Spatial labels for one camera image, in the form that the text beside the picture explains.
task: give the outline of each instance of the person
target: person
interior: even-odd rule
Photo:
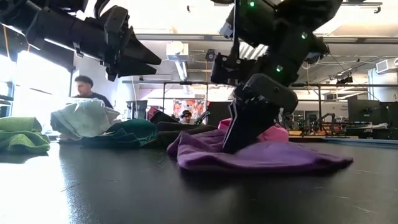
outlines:
[[[192,113],[189,110],[183,111],[182,115],[181,115],[180,123],[181,124],[195,124],[195,121],[193,119],[191,119],[191,117],[192,117]]]
[[[75,83],[79,95],[74,96],[74,98],[87,98],[87,99],[97,98],[99,100],[102,100],[106,107],[113,109],[112,104],[105,96],[99,93],[95,93],[91,90],[94,85],[94,82],[90,77],[87,77],[85,75],[79,75],[75,78]]]

